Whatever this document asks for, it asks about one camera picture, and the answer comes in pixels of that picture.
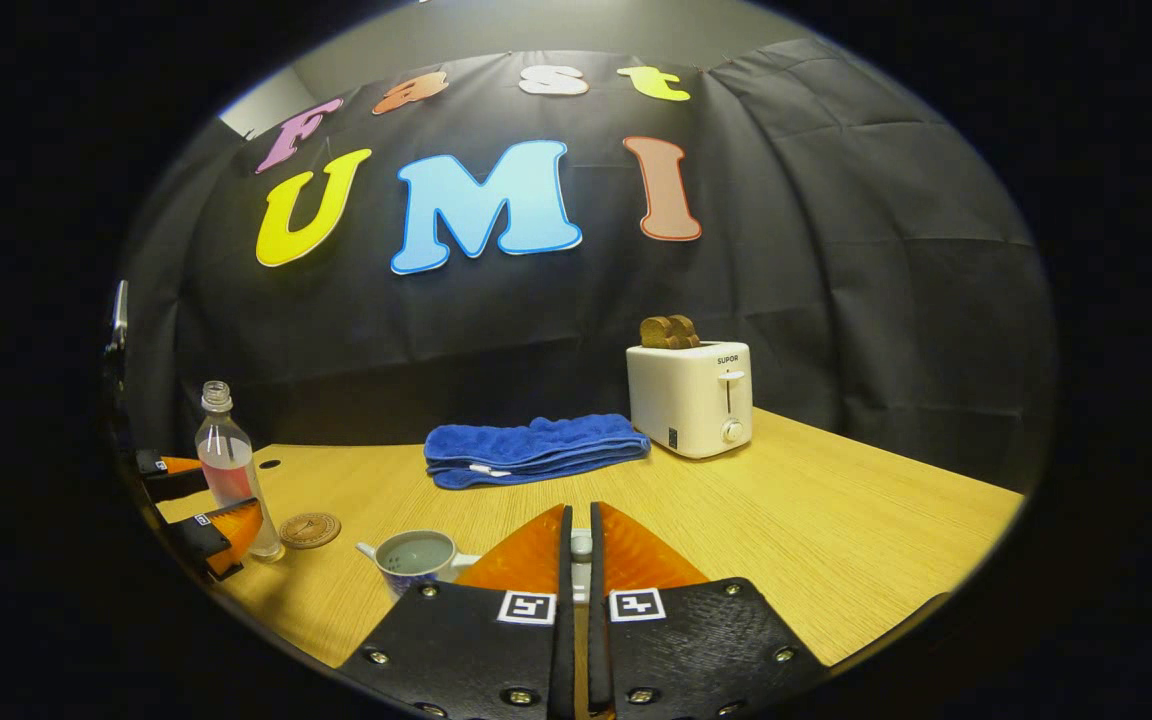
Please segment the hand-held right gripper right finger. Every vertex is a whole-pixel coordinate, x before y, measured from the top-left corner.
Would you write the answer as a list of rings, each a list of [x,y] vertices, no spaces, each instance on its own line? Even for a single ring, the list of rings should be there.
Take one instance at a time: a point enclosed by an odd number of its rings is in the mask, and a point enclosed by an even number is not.
[[[591,714],[756,720],[828,679],[751,579],[708,579],[607,502],[590,514]]]

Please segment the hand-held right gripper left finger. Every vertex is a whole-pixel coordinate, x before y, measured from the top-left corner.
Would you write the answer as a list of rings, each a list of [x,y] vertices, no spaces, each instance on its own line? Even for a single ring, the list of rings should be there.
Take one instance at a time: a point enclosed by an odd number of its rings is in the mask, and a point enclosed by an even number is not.
[[[417,720],[573,720],[571,529],[556,505],[456,578],[411,579],[340,674]]]

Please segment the clear water bottle pink label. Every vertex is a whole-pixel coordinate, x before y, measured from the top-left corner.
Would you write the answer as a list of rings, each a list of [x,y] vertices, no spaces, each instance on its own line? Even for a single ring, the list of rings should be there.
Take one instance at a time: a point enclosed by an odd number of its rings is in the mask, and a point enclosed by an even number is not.
[[[262,562],[282,560],[285,544],[262,493],[251,438],[232,418],[233,401],[228,384],[204,382],[200,407],[204,420],[196,432],[195,445],[211,497],[221,507],[256,498],[262,509],[262,525],[257,529],[250,553]]]

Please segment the round brown coaster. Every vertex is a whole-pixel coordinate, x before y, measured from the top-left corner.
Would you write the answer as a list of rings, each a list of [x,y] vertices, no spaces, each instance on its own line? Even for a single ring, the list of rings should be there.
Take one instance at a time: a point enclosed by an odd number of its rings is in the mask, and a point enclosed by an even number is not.
[[[301,511],[285,520],[279,537],[293,550],[312,550],[334,541],[342,530],[342,521],[329,511]]]

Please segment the white blue patterned teacup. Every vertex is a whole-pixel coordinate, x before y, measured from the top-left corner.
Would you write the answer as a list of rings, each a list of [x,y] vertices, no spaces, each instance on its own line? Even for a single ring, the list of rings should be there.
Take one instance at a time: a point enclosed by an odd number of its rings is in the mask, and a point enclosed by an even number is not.
[[[414,585],[456,582],[480,555],[460,551],[456,541],[438,530],[407,530],[379,544],[355,544],[381,574],[391,601],[397,602]]]

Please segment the folded blue towel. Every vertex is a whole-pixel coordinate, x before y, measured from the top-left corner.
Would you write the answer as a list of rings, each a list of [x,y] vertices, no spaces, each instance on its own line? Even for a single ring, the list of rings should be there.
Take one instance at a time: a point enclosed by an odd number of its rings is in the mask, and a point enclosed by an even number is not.
[[[444,425],[425,439],[426,473],[440,488],[521,486],[639,460],[652,442],[620,414],[536,418],[525,427]]]

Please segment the white toaster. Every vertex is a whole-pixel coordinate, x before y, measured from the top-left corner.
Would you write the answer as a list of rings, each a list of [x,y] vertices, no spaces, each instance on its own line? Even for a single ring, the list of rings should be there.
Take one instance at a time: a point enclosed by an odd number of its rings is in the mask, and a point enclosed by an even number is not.
[[[635,429],[675,454],[713,457],[753,438],[753,365],[742,342],[626,350]]]

